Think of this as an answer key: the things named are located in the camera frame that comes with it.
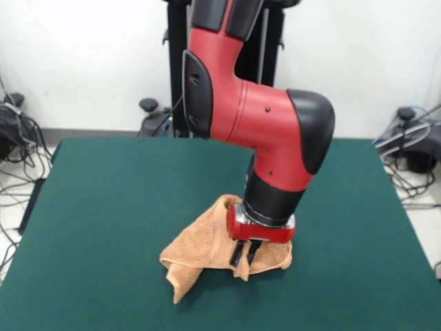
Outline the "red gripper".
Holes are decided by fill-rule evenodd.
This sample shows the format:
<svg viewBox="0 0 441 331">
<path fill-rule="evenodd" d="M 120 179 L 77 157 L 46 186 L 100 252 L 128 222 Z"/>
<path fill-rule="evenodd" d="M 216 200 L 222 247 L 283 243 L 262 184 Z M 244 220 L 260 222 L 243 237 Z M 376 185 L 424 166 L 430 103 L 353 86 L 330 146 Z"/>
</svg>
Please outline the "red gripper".
<svg viewBox="0 0 441 331">
<path fill-rule="evenodd" d="M 238 265 L 246 241 L 250 241 L 247 262 L 252 264 L 262 241 L 270 243 L 287 243 L 291 241 L 296 231 L 296 218 L 291 215 L 288 222 L 281 228 L 270 228 L 253 222 L 242 209 L 242 205 L 230 205 L 227 209 L 227 232 L 232 240 L 237 240 L 231 265 Z"/>
</svg>

